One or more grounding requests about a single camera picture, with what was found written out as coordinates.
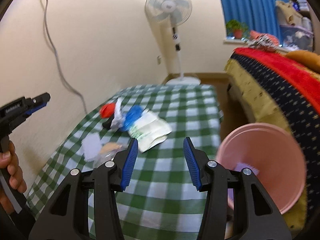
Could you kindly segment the person's left hand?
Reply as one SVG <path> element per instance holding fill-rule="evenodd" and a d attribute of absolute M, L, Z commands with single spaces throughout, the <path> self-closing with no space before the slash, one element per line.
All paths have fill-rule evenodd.
<path fill-rule="evenodd" d="M 3 168 L 10 174 L 10 186 L 19 193 L 24 194 L 27 190 L 27 185 L 23 179 L 23 171 L 19 166 L 18 157 L 15 153 L 15 146 L 12 141 L 9 141 L 9 149 L 4 153 L 1 152 L 1 169 Z M 1 189 L 0 201 L 7 214 L 14 212 L 14 207 L 3 189 Z"/>

